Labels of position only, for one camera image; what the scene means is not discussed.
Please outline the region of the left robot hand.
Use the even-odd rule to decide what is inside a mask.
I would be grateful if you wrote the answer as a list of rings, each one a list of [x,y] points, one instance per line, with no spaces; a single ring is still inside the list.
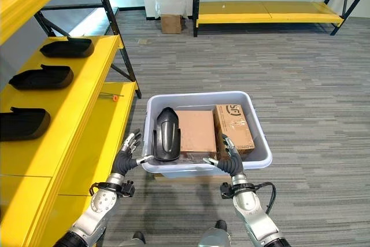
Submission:
[[[132,158],[133,151],[140,145],[142,134],[140,129],[136,129],[130,133],[123,141],[121,149],[116,154],[112,165],[111,173],[125,176],[129,170],[134,169],[140,164],[148,162],[154,158],[153,155],[144,156],[142,158]]]

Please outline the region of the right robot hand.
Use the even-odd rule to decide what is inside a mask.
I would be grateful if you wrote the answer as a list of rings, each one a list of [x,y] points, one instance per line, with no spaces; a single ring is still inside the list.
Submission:
[[[207,164],[214,165],[225,173],[228,173],[230,177],[244,175],[243,162],[236,146],[227,135],[222,134],[222,139],[225,145],[225,150],[228,153],[228,158],[225,160],[216,160],[211,157],[204,157],[203,161]]]

